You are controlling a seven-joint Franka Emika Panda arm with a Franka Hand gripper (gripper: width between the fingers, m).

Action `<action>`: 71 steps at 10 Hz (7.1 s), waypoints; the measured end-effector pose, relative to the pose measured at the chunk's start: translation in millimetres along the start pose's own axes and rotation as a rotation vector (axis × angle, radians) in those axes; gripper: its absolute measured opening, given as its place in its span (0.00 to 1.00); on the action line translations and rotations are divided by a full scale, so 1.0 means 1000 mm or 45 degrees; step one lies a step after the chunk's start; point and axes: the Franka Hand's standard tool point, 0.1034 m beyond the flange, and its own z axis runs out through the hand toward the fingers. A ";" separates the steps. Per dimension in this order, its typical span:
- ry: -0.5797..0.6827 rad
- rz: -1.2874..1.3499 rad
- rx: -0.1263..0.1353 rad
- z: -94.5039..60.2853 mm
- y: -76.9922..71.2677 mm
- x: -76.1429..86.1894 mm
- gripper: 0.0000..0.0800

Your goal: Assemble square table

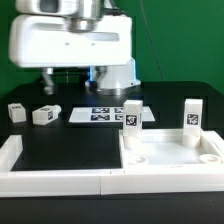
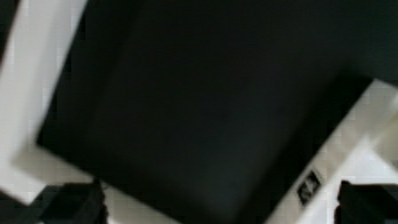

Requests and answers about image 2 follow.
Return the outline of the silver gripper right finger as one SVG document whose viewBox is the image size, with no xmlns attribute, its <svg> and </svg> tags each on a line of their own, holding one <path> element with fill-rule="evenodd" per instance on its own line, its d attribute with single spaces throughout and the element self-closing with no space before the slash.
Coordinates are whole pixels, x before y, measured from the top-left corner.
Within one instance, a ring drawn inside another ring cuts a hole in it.
<svg viewBox="0 0 398 224">
<path fill-rule="evenodd" d="M 334 224 L 398 224 L 398 184 L 341 181 Z"/>
</svg>

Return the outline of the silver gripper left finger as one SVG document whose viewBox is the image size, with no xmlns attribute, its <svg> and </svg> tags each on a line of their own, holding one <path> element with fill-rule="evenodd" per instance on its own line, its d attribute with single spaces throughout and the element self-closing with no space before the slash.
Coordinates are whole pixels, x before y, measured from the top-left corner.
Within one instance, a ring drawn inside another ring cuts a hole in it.
<svg viewBox="0 0 398 224">
<path fill-rule="evenodd" d="M 101 183 L 48 185 L 30 208 L 32 224 L 108 224 Z"/>
</svg>

